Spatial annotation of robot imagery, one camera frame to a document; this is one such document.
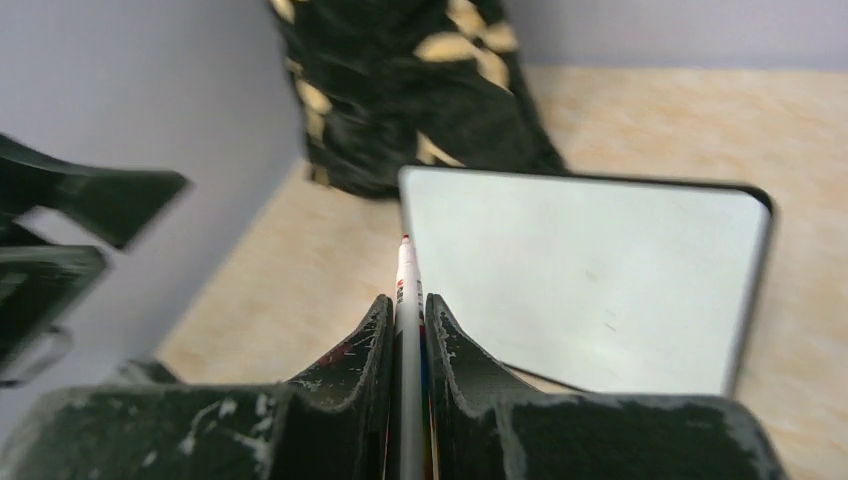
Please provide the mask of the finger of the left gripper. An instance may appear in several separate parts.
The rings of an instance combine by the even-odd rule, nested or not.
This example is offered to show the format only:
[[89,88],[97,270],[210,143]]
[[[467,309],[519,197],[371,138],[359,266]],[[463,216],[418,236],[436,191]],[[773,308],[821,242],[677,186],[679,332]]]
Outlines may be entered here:
[[[1,386],[20,388],[71,350],[64,312],[108,269],[94,246],[15,246],[1,249]],[[6,372],[26,353],[48,341],[47,354],[17,375]]]
[[1,136],[2,222],[49,208],[124,250],[188,187],[174,171],[75,164]]

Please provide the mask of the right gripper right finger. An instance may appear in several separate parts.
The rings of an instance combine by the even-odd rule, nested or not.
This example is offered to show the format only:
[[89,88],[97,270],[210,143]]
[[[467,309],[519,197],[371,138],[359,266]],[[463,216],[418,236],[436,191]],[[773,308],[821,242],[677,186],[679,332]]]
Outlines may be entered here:
[[426,300],[442,479],[784,479],[765,430],[714,396],[552,394],[508,371]]

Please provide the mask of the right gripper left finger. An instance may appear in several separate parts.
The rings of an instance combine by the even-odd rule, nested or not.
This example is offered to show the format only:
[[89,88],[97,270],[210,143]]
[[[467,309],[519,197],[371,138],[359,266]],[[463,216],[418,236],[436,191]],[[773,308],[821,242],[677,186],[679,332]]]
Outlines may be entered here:
[[379,479],[393,304],[279,383],[106,384],[42,396],[1,452],[5,479]]

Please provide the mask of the red white marker pen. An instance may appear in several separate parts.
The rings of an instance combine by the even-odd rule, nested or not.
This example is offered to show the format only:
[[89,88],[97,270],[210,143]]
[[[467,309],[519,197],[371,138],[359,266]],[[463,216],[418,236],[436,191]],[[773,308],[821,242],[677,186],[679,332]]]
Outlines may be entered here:
[[423,287],[409,236],[401,240],[395,286],[387,479],[433,477]]

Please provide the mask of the white whiteboard black frame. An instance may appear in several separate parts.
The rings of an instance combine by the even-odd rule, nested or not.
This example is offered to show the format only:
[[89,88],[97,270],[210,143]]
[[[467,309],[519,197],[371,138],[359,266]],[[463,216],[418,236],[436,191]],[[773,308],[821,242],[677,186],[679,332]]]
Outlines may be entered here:
[[427,292],[494,358],[578,390],[731,396],[774,204],[732,183],[406,167]]

